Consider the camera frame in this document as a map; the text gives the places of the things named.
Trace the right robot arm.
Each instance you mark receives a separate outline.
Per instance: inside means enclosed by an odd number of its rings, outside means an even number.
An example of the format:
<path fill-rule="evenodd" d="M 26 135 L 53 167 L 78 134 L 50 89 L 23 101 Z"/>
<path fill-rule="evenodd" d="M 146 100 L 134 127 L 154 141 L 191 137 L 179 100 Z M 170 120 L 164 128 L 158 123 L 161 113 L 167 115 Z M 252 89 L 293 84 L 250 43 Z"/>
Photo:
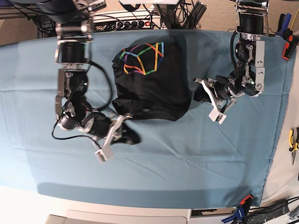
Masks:
<path fill-rule="evenodd" d="M 102 113 L 112 102 L 113 89 L 106 71 L 92 61 L 93 13 L 88 1 L 40 0 L 37 6 L 56 22 L 55 61 L 63 65 L 58 71 L 54 126 L 66 131 L 78 129 L 81 137 L 91 139 L 98 149 L 117 143 L 140 143 L 140 136 L 124 123 L 130 114 L 110 119 Z M 107 81 L 109 99 L 101 107 L 93 108 L 86 100 L 89 70 L 84 65 L 100 70 Z"/>

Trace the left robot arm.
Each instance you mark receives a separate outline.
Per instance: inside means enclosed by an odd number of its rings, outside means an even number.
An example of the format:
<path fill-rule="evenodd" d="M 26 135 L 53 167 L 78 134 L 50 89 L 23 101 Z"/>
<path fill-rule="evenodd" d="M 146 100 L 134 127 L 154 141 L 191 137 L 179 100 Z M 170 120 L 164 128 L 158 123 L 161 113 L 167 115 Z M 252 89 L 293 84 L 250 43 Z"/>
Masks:
<path fill-rule="evenodd" d="M 224 113 L 243 95 L 257 97 L 264 91 L 264 51 L 263 36 L 268 35 L 267 0 L 237 0 L 236 30 L 230 40 L 230 58 L 234 70 L 228 77 L 199 79 L 193 99 L 200 103 L 214 104 Z"/>

